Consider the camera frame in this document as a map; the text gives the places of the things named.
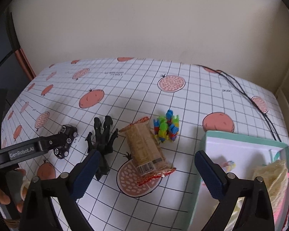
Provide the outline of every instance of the white grid tablecloth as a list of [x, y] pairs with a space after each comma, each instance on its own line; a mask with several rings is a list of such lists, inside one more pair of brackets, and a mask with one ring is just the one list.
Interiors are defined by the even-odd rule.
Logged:
[[[82, 69], [89, 71], [78, 73], [85, 74], [77, 80], [75, 77], [72, 79]], [[179, 75], [186, 84], [175, 93], [163, 92], [157, 86], [162, 75]], [[249, 97], [259, 96], [265, 101], [268, 117], [282, 141], [289, 144], [285, 122], [274, 95], [251, 82], [237, 80]], [[41, 95], [49, 85], [53, 87]], [[79, 100], [90, 89], [103, 90], [105, 95], [96, 105], [82, 109]], [[2, 143], [10, 146], [38, 136], [56, 134], [62, 124], [76, 126], [79, 136], [65, 159], [59, 160], [53, 152], [49, 152], [45, 157], [20, 163], [31, 180], [47, 158], [55, 166], [58, 176], [64, 171], [70, 172], [87, 155], [85, 138], [89, 131], [94, 133], [94, 117], [103, 121], [106, 115], [110, 115], [113, 128], [121, 129], [144, 116], [153, 119], [164, 115], [169, 108], [174, 115], [180, 116], [179, 136], [175, 142], [161, 143], [161, 147], [167, 161], [177, 171], [163, 178], [151, 193], [143, 197], [132, 198], [123, 194], [117, 186], [116, 177], [119, 168], [127, 161], [123, 155], [130, 151], [124, 134], [120, 133], [113, 145], [114, 152], [105, 156], [111, 166], [108, 176], [103, 176], [100, 181], [94, 179], [78, 205], [95, 231], [180, 230], [193, 190], [196, 174], [193, 155], [205, 133], [202, 127], [205, 116], [223, 112], [232, 119], [234, 133], [272, 139], [261, 114], [218, 73], [208, 72], [197, 65], [136, 58], [127, 61], [115, 58], [81, 60], [75, 64], [51, 65], [27, 86], [12, 105], [2, 122]], [[37, 130], [34, 124], [43, 112], [49, 112], [49, 120]], [[14, 139], [19, 125], [22, 129]], [[53, 199], [53, 205], [63, 230], [68, 230], [57, 199]]]

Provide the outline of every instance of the black toy figure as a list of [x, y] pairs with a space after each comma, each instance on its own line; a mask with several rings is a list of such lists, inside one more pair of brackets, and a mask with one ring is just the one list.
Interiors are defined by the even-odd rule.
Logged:
[[105, 116], [105, 121], [103, 124], [104, 131], [101, 133], [102, 123], [99, 118], [94, 118], [94, 130], [95, 130], [95, 139], [96, 143], [92, 144], [91, 136], [92, 133], [89, 132], [86, 141], [88, 142], [88, 153], [91, 150], [96, 149], [102, 155], [99, 161], [99, 168], [95, 173], [95, 177], [97, 180], [100, 180], [102, 175], [107, 175], [110, 168], [105, 159], [106, 154], [110, 154], [113, 152], [113, 142], [118, 137], [118, 129], [113, 132], [110, 137], [110, 126], [113, 124], [113, 120], [110, 116]]

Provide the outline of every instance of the small colorful toy in box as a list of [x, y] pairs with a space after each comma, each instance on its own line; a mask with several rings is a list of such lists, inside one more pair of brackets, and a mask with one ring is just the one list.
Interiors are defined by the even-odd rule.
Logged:
[[153, 119], [154, 135], [161, 142], [165, 140], [176, 139], [176, 135], [179, 132], [179, 116], [174, 116], [172, 110], [168, 110], [166, 116], [160, 116], [157, 119]]

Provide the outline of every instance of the blue gripper pad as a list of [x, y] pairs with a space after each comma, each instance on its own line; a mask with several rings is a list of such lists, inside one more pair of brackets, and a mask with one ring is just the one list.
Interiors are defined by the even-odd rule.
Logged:
[[214, 199], [222, 200], [227, 189], [226, 173], [200, 150], [195, 154], [195, 166]]
[[72, 184], [69, 187], [72, 199], [77, 200], [84, 196], [99, 167], [100, 158], [101, 153], [97, 150], [92, 150], [83, 162], [76, 164], [73, 168], [70, 173]]

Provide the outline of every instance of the beige wall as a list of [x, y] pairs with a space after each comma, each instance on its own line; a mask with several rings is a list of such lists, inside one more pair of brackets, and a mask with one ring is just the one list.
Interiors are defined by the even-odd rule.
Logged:
[[34, 71], [73, 59], [130, 56], [223, 69], [274, 91], [289, 65], [280, 0], [14, 0]]

